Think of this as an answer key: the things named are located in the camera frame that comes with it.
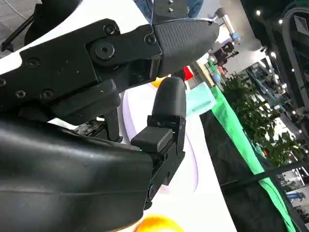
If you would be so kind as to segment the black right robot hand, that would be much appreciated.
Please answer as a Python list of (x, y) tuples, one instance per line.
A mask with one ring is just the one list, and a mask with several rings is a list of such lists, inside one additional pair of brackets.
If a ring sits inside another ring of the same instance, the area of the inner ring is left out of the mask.
[[(109, 232), (137, 222), (185, 153), (186, 94), (173, 73), (219, 25), (173, 19), (122, 34), (103, 19), (21, 52), (0, 76), (0, 229)], [(162, 77), (147, 126), (119, 135), (119, 94)]]

